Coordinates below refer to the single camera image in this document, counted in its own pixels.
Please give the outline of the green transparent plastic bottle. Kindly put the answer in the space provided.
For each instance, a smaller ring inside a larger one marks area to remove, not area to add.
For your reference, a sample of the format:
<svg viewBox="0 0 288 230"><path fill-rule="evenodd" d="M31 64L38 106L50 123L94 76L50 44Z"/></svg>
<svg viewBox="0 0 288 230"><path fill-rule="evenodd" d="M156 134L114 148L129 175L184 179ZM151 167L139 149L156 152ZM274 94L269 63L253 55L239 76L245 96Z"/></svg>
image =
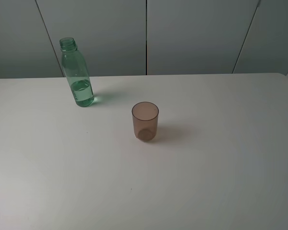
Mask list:
<svg viewBox="0 0 288 230"><path fill-rule="evenodd" d="M61 66L74 100L79 107L89 107L94 102L94 93L86 61L72 37L60 40Z"/></svg>

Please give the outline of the pink translucent plastic cup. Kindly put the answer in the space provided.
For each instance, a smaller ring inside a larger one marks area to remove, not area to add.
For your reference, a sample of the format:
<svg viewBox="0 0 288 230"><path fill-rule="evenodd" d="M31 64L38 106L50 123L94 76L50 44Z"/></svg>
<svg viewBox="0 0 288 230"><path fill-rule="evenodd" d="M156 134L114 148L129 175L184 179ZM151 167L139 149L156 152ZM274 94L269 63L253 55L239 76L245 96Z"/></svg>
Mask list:
<svg viewBox="0 0 288 230"><path fill-rule="evenodd" d="M151 141L157 132L159 108L151 102L139 102L132 108L133 129L136 138Z"/></svg>

